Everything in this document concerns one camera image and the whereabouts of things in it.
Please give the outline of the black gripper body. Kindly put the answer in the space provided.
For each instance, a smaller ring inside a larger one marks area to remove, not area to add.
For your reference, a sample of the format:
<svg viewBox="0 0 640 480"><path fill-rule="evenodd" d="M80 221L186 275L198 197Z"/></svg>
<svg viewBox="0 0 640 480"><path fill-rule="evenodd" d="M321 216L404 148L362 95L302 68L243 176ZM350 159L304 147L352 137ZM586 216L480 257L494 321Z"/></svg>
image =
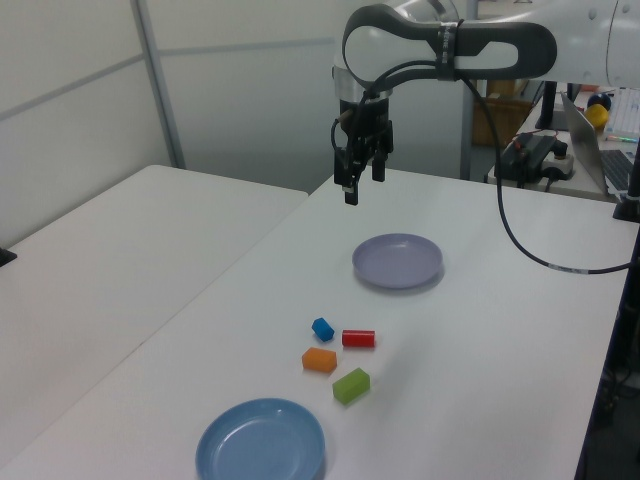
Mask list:
<svg viewBox="0 0 640 480"><path fill-rule="evenodd" d="M391 150L388 99L378 99L362 106L354 102L340 100L339 106L341 114L353 110L353 115L341 125L353 150Z"/></svg>

